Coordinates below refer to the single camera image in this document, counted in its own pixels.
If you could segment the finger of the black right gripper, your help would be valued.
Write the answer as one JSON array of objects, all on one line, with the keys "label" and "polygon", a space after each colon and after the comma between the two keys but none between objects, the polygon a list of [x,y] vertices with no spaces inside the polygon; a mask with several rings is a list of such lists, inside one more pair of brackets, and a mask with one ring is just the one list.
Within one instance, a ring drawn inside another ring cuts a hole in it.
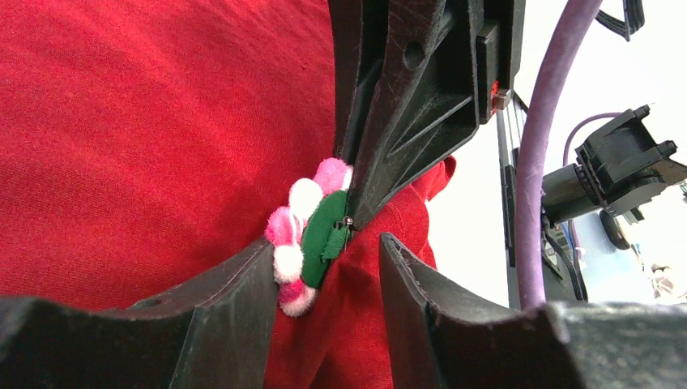
[{"label": "finger of the black right gripper", "polygon": [[373,63],[347,215],[361,231],[404,187],[479,126],[476,33],[482,1],[389,1]]},{"label": "finger of the black right gripper", "polygon": [[335,55],[334,154],[356,162],[386,49],[389,2],[330,0]]}]

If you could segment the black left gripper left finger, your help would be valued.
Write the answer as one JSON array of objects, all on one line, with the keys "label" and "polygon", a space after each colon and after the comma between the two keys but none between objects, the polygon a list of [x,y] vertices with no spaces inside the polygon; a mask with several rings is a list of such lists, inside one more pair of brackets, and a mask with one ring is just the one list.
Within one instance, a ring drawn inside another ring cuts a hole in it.
[{"label": "black left gripper left finger", "polygon": [[4,388],[260,388],[275,321],[272,245],[258,239],[124,310],[1,300]]}]

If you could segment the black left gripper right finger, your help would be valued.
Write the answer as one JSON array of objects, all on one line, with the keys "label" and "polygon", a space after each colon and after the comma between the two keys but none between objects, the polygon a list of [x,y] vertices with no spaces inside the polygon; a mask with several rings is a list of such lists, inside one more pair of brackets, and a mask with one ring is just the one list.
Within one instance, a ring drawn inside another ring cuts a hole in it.
[{"label": "black left gripper right finger", "polygon": [[686,307],[554,301],[499,306],[380,237],[397,388],[683,388]]}]

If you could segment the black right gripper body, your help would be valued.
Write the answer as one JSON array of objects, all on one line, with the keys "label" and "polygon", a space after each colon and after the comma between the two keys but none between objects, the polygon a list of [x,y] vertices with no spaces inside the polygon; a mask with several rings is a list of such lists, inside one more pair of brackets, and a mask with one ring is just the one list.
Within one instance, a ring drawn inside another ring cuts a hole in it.
[{"label": "black right gripper body", "polygon": [[480,123],[510,103],[521,65],[525,0],[476,2],[476,80]]}]

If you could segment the pink flower brooch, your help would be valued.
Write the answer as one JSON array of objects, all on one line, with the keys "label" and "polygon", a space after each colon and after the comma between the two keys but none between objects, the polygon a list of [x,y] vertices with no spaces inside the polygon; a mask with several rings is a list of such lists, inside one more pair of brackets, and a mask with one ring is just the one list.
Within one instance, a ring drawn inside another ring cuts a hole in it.
[{"label": "pink flower brooch", "polygon": [[268,218],[264,235],[274,246],[278,305],[289,317],[302,316],[312,307],[331,264],[352,235],[352,173],[352,166],[341,159],[323,160],[313,178],[293,183],[288,204]]}]

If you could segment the red t-shirt garment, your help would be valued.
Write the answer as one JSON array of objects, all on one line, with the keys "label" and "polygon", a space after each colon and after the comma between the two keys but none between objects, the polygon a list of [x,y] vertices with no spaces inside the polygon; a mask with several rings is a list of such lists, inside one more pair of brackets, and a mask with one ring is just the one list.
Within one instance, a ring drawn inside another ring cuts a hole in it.
[{"label": "red t-shirt garment", "polygon": [[2,295],[126,308],[230,258],[334,100],[324,1],[2,2]]}]

